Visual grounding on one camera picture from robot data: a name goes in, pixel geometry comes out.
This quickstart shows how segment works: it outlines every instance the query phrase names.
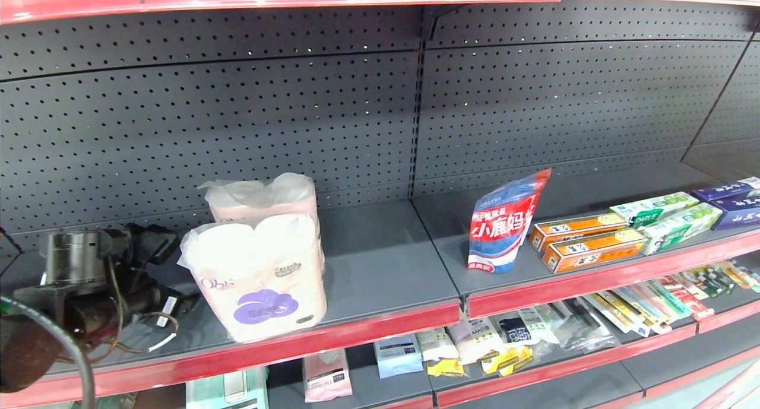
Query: snack bag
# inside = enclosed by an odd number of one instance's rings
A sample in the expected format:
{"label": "snack bag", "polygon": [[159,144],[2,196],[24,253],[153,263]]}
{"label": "snack bag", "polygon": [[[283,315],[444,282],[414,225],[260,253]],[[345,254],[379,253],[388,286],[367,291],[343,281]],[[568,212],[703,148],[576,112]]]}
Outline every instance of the snack bag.
{"label": "snack bag", "polygon": [[530,228],[538,198],[552,170],[496,188],[475,203],[470,222],[467,269],[502,273],[512,269]]}

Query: product label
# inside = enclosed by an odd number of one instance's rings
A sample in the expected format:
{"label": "product label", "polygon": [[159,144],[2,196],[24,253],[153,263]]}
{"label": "product label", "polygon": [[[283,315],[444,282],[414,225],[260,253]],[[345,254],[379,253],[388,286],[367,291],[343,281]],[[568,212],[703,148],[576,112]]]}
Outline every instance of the product label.
{"label": "product label", "polygon": [[511,269],[550,174],[548,169],[502,185],[475,203],[467,268],[488,272]]}
{"label": "product label", "polygon": [[592,255],[581,256],[580,258],[578,258],[577,261],[575,261],[575,265],[581,267],[583,265],[589,265],[589,264],[595,263],[596,261],[599,260],[599,257],[601,255],[602,255],[601,253],[594,253]]}
{"label": "product label", "polygon": [[301,269],[301,263],[294,262],[286,267],[277,267],[277,269],[274,270],[274,275],[277,277],[285,277],[286,275],[292,274],[299,269]]}
{"label": "product label", "polygon": [[309,378],[306,381],[306,387],[309,392],[312,392],[318,388],[327,387],[329,385],[333,385],[340,381],[346,380],[346,372],[344,369],[334,369],[330,372],[323,373],[321,375],[314,376],[312,378]]}
{"label": "product label", "polygon": [[298,309],[298,302],[288,293],[263,289],[247,293],[238,300],[234,317],[245,325],[256,325],[274,317],[285,317]]}
{"label": "product label", "polygon": [[549,231],[552,233],[566,233],[567,231],[572,231],[572,228],[568,227],[566,223],[562,223],[561,225],[552,225],[549,227]]}
{"label": "product label", "polygon": [[586,246],[582,242],[579,242],[576,244],[570,244],[569,246],[565,246],[565,250],[563,252],[566,252],[568,254],[588,252],[588,246]]}
{"label": "product label", "polygon": [[663,213],[662,209],[653,209],[651,211],[640,212],[635,217],[633,217],[631,228],[638,228],[644,225],[649,225],[650,223],[655,222],[657,218],[660,217],[660,214],[662,213]]}

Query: toothpaste box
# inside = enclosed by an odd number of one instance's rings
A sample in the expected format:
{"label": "toothpaste box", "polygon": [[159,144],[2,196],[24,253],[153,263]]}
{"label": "toothpaste box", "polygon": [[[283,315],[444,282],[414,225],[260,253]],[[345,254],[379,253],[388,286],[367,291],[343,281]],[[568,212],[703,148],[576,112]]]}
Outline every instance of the toothpaste box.
{"label": "toothpaste box", "polygon": [[701,201],[720,200],[722,198],[734,197],[736,195],[747,195],[752,197],[760,195],[760,179],[752,176],[725,185],[697,189],[692,191],[692,194]]}
{"label": "toothpaste box", "polygon": [[760,194],[735,195],[712,201],[711,204],[723,212],[720,219],[713,225],[713,230],[727,230],[760,223]]}
{"label": "toothpaste box", "polygon": [[596,214],[594,216],[536,223],[528,240],[535,250],[543,252],[553,242],[580,239],[581,237],[608,233],[627,227],[627,220],[617,214]]}
{"label": "toothpaste box", "polygon": [[554,272],[569,271],[634,256],[646,241],[639,231],[626,228],[572,241],[553,242],[546,248],[542,260]]}
{"label": "toothpaste box", "polygon": [[696,206],[699,200],[686,192],[674,192],[662,197],[648,198],[633,203],[612,206],[611,211],[627,219],[631,228],[638,228],[654,223],[665,217]]}
{"label": "toothpaste box", "polygon": [[649,239],[641,254],[651,255],[709,230],[722,213],[715,206],[700,203],[652,225],[639,227],[638,230]]}

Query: toilet paper pack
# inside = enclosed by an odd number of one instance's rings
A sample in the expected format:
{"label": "toilet paper pack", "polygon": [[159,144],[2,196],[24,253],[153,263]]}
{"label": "toilet paper pack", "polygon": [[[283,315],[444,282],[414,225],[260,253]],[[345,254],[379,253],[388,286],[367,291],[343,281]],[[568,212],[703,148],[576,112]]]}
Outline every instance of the toilet paper pack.
{"label": "toilet paper pack", "polygon": [[260,181],[216,180],[198,185],[216,222],[247,220],[256,225],[278,214],[307,214],[317,225],[317,195],[309,176],[283,173],[269,185]]}
{"label": "toilet paper pack", "polygon": [[231,339],[253,342],[316,325],[327,301],[315,223],[306,214],[257,226],[211,223],[182,239],[189,269]]}

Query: pegboard back panel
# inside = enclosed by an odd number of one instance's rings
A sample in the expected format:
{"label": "pegboard back panel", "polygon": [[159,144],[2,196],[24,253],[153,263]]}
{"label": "pegboard back panel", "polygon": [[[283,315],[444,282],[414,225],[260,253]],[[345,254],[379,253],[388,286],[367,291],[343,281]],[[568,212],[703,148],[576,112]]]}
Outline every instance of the pegboard back panel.
{"label": "pegboard back panel", "polygon": [[[377,203],[380,201],[399,200],[407,198],[409,194],[409,185],[407,182],[393,185],[378,185],[367,188],[346,189],[333,192],[318,192],[317,206],[320,209],[341,208],[364,203]],[[152,223],[158,223],[169,230],[187,231],[192,228],[200,227],[206,223],[214,222],[211,211],[208,208],[200,208],[189,211],[175,211],[165,214],[153,214],[141,217],[130,217],[122,220],[104,220],[97,223],[89,223],[89,228],[124,228],[128,223],[138,223],[146,226]],[[77,229],[81,228],[83,223],[79,221],[69,223],[65,227]],[[40,238],[46,235],[48,230],[21,231],[11,234],[16,244],[19,244],[22,250],[29,252],[36,250],[40,244]],[[0,261],[3,256],[16,255],[16,251],[10,245],[3,246],[0,240]]]}
{"label": "pegboard back panel", "polygon": [[[637,154],[612,155],[610,157],[556,163],[551,165],[552,176],[600,173],[653,163],[677,163],[681,160],[684,151],[684,148],[671,148]],[[414,193],[415,196],[422,196],[475,188],[493,188],[504,185],[505,182],[524,178],[545,168],[546,166],[527,166],[516,169],[502,169],[483,173],[448,176],[445,178],[425,179],[414,183]]]}
{"label": "pegboard back panel", "polygon": [[716,142],[714,144],[692,145],[684,158],[685,162],[697,158],[720,157],[738,152],[760,151],[760,138],[739,139],[738,141]]}
{"label": "pegboard back panel", "polygon": [[632,39],[747,41],[757,24],[756,13],[750,7],[663,1],[473,4],[440,17],[427,47]]}
{"label": "pegboard back panel", "polygon": [[417,49],[421,7],[220,9],[0,27],[0,81],[123,66]]}
{"label": "pegboard back panel", "polygon": [[3,226],[199,209],[204,181],[285,172],[312,176],[320,193],[345,191],[343,204],[367,199],[348,191],[358,188],[406,198],[416,69],[417,52],[386,52],[0,84]]}
{"label": "pegboard back panel", "polygon": [[760,42],[751,42],[696,145],[760,138]]}
{"label": "pegboard back panel", "polygon": [[416,180],[687,147],[743,47],[636,41],[429,50]]}

